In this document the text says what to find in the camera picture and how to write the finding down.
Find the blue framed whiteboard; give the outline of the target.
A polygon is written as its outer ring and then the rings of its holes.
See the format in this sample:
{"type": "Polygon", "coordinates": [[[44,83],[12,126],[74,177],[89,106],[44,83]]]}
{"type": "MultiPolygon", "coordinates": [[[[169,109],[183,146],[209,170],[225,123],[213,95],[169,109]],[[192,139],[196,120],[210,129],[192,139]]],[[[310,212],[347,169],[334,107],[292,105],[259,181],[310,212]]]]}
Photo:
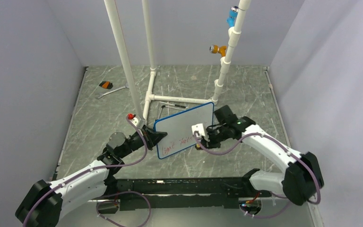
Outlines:
{"type": "Polygon", "coordinates": [[[208,102],[156,120],[154,130],[167,132],[167,136],[156,145],[158,158],[164,159],[194,146],[192,126],[199,123],[205,127],[212,125],[214,106],[208,102]]]}

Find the orange nozzle fitting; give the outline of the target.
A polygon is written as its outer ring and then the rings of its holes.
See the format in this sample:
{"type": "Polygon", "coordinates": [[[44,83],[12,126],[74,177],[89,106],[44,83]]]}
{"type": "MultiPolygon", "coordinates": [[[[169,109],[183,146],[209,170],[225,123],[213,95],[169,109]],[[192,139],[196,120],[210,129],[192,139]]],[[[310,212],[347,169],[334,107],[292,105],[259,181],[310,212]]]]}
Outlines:
{"type": "Polygon", "coordinates": [[[211,45],[209,48],[210,53],[212,54],[220,54],[221,57],[225,57],[226,56],[226,49],[227,46],[218,46],[218,45],[211,45]]]}

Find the silver wrench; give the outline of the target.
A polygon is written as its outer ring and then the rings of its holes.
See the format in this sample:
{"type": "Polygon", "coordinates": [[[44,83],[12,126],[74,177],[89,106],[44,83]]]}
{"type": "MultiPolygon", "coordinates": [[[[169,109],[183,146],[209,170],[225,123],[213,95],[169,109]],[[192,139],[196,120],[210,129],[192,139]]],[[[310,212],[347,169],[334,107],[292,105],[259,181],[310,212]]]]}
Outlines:
{"type": "Polygon", "coordinates": [[[106,91],[106,92],[98,93],[95,98],[96,99],[101,99],[102,97],[104,97],[106,95],[109,95],[111,93],[114,93],[114,92],[122,90],[122,89],[128,89],[128,88],[129,88],[129,86],[124,85],[124,86],[119,87],[119,88],[115,88],[115,89],[111,89],[111,90],[106,91]]]}

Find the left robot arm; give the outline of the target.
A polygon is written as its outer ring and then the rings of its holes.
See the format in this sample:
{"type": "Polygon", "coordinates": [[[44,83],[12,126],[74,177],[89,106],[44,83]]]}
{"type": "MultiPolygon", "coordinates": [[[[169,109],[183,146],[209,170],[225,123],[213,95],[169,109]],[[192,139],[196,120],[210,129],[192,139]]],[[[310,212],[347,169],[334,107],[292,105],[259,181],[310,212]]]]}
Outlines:
{"type": "Polygon", "coordinates": [[[128,137],[122,132],[113,133],[102,154],[86,167],[62,179],[34,183],[15,217],[25,227],[54,227],[87,201],[101,196],[112,198],[117,192],[114,175],[126,167],[122,158],[140,148],[147,153],[166,136],[166,132],[155,132],[147,126],[128,137]]]}

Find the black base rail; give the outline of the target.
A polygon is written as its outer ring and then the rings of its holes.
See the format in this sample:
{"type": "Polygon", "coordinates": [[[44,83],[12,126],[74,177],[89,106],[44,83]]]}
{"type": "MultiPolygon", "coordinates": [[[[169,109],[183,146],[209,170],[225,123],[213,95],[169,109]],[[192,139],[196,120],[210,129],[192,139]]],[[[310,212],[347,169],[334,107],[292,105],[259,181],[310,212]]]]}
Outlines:
{"type": "Polygon", "coordinates": [[[238,209],[245,201],[269,197],[243,177],[116,179],[100,199],[115,199],[120,210],[221,207],[238,209]]]}

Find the blue nozzle fitting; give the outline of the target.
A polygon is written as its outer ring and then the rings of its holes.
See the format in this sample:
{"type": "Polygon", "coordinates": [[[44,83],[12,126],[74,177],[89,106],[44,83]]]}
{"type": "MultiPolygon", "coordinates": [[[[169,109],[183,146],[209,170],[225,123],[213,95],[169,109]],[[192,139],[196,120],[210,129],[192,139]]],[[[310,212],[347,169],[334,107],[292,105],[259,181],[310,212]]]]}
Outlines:
{"type": "Polygon", "coordinates": [[[238,6],[231,6],[230,11],[229,11],[229,16],[226,20],[229,27],[233,27],[235,25],[235,21],[236,21],[238,12],[239,12],[238,6]]]}

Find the white pvc pipe frame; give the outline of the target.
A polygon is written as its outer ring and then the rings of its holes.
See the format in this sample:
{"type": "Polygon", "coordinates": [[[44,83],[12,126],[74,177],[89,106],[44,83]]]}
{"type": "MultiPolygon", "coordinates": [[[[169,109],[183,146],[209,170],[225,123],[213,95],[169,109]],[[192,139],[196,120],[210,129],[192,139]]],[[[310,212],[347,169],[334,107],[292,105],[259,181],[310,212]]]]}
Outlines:
{"type": "Polygon", "coordinates": [[[148,89],[146,91],[144,98],[144,106],[141,106],[140,96],[138,95],[137,92],[136,83],[131,69],[130,58],[125,43],[124,33],[121,26],[121,20],[119,17],[119,11],[116,5],[116,1],[105,0],[104,4],[112,28],[112,33],[116,42],[116,46],[119,52],[121,65],[123,67],[127,83],[129,85],[132,103],[134,104],[137,116],[140,118],[140,120],[145,120],[145,121],[148,120],[149,107],[152,101],[170,101],[170,102],[189,103],[189,104],[204,104],[207,102],[213,102],[214,104],[218,103],[219,96],[223,90],[226,75],[231,65],[231,60],[234,50],[239,42],[242,33],[242,26],[244,23],[245,15],[251,5],[250,0],[239,1],[239,4],[235,8],[235,10],[237,11],[237,16],[233,20],[234,25],[228,29],[228,35],[229,35],[228,46],[225,50],[225,54],[220,59],[221,62],[220,75],[219,78],[214,81],[215,84],[214,94],[210,99],[154,95],[153,86],[157,69],[154,60],[154,47],[152,40],[152,29],[151,29],[148,1],[143,0],[142,7],[143,7],[143,16],[144,16],[145,31],[147,37],[149,63],[150,63],[149,82],[148,82],[148,89]]]}

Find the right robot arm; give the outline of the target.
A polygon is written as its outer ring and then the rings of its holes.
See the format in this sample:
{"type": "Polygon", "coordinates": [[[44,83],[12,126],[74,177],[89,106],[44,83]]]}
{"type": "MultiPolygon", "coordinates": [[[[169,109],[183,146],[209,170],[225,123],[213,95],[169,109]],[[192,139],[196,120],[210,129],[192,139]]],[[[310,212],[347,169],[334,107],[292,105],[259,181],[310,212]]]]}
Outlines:
{"type": "Polygon", "coordinates": [[[198,149],[212,155],[225,155],[240,143],[254,148],[272,161],[280,173],[252,169],[242,177],[242,192],[253,196],[261,191],[284,196],[295,205],[320,203],[324,180],[317,157],[301,153],[266,133],[247,116],[237,117],[228,105],[214,112],[218,123],[191,127],[198,149]]]}

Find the black whiteboard marker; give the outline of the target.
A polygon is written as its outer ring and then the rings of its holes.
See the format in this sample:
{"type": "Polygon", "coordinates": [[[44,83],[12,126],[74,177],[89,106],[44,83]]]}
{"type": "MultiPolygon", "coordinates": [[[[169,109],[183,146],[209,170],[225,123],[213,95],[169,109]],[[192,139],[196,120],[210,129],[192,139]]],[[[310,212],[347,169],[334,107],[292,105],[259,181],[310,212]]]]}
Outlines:
{"type": "Polygon", "coordinates": [[[180,109],[180,110],[187,109],[187,107],[184,105],[171,104],[171,103],[166,103],[166,102],[161,102],[161,101],[159,103],[161,103],[164,107],[168,107],[168,108],[180,109]]]}

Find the orange black small tool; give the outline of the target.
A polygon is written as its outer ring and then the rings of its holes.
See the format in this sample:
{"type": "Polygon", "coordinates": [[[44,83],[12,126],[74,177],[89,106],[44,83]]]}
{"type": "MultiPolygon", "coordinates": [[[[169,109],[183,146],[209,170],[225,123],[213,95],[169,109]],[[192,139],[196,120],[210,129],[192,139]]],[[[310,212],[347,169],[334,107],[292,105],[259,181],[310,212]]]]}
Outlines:
{"type": "Polygon", "coordinates": [[[112,89],[113,88],[113,84],[109,81],[102,81],[99,84],[100,87],[104,88],[104,89],[112,89]]]}

